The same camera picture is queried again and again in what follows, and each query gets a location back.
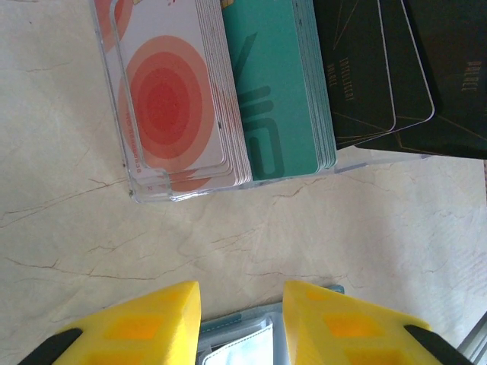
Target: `transparent plastic case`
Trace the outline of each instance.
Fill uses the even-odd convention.
[[[124,164],[130,184],[130,195],[137,202],[179,201],[221,190],[252,189],[282,181],[273,179],[247,182],[225,189],[203,189],[187,194],[176,194],[171,187],[169,173],[160,167],[151,167],[142,147],[140,131],[135,122],[135,112],[130,94],[129,79],[125,71],[123,44],[120,37],[126,31],[130,11],[137,0],[89,0],[105,77],[110,91],[113,115],[123,151]],[[339,151],[338,162],[330,170],[319,175],[342,173],[348,170],[379,163],[393,163],[404,160],[426,158],[420,154],[362,150],[350,147]]]

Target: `green card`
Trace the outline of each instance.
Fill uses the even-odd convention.
[[[292,0],[234,0],[223,18],[254,180],[320,169]]]

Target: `black plastic part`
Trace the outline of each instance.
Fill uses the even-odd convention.
[[[404,328],[443,365],[473,365],[440,335],[416,325]]]
[[[83,331],[79,328],[71,328],[47,338],[18,365],[52,365],[81,333]]]

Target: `black card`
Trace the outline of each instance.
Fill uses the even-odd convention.
[[[358,145],[487,159],[487,7],[477,0],[408,0],[431,85],[431,121]]]
[[[380,3],[396,114],[394,131],[429,120],[434,104],[403,0]],[[341,147],[380,137],[338,140]]]
[[[314,7],[337,141],[393,130],[379,2],[314,0]]]

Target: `marble surface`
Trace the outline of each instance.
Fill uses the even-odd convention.
[[[8,0],[0,16],[0,363],[189,279],[205,318],[278,300],[299,278],[420,316],[453,345],[487,309],[482,161],[137,205],[88,3]]]

